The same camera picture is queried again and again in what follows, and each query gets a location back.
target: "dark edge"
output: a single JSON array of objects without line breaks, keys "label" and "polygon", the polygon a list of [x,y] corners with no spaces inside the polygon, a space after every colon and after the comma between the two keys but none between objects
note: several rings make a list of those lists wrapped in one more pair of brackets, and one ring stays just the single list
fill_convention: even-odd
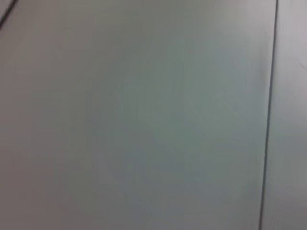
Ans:
[{"label": "dark edge", "polygon": [[262,225],[263,225],[263,212],[264,212],[264,198],[265,198],[265,185],[266,185],[266,177],[267,177],[269,134],[270,134],[270,122],[271,122],[272,89],[273,89],[273,76],[274,76],[274,64],[275,64],[275,53],[276,53],[275,50],[276,50],[276,36],[277,36],[277,17],[278,17],[278,0],[276,0],[276,7],[275,7],[273,51],[272,51],[272,63],[271,63],[270,87],[269,87],[269,104],[268,104],[267,130],[266,130],[266,137],[265,137],[264,166],[263,166],[263,179],[262,179],[261,204],[260,204],[258,230],[262,230],[262,227],[263,227]]},{"label": "dark edge", "polygon": [[18,0],[13,0],[11,1],[10,5],[8,6],[6,12],[4,13],[4,15],[0,18],[0,30],[2,29],[5,21],[7,20],[7,18],[9,17],[10,13],[12,12],[14,6],[16,5],[16,3],[18,2]]}]

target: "panel seam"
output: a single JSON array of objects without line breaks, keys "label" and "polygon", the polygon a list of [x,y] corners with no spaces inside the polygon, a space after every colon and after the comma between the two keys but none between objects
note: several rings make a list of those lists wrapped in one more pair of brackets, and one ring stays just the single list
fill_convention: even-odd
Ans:
[{"label": "panel seam", "polygon": [[273,89],[274,65],[276,62],[275,53],[276,53],[277,19],[278,19],[278,0],[276,0],[276,5],[275,5],[272,62],[271,62],[270,86],[269,86],[269,102],[268,102],[265,147],[264,147],[263,179],[262,179],[262,188],[261,188],[261,202],[260,202],[258,230],[262,230],[263,227],[264,198],[265,198],[265,188],[266,188],[266,178],[267,178],[267,168],[268,168],[268,149],[269,149],[269,135],[270,135],[270,123],[271,123],[272,89]]}]

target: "white wall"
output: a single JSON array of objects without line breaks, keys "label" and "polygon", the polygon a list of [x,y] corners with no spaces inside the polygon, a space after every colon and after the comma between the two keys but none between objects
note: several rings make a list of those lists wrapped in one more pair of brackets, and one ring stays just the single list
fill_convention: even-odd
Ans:
[{"label": "white wall", "polygon": [[0,228],[256,229],[274,4],[20,0]]}]

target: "gray surface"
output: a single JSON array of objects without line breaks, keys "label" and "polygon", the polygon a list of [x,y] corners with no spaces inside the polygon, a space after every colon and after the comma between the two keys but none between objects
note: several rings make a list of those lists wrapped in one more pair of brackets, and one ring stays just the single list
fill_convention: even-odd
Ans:
[{"label": "gray surface", "polygon": [[0,228],[256,229],[273,0],[25,0],[0,32]]},{"label": "gray surface", "polygon": [[279,0],[263,230],[307,228],[306,12]]}]

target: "gray panel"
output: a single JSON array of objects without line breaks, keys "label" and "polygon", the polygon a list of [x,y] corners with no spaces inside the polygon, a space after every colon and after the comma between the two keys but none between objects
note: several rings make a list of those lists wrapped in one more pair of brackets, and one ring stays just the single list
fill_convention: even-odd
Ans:
[{"label": "gray panel", "polygon": [[1,229],[256,229],[273,0],[27,0],[0,32]]},{"label": "gray panel", "polygon": [[279,0],[263,230],[307,228],[306,12]]}]

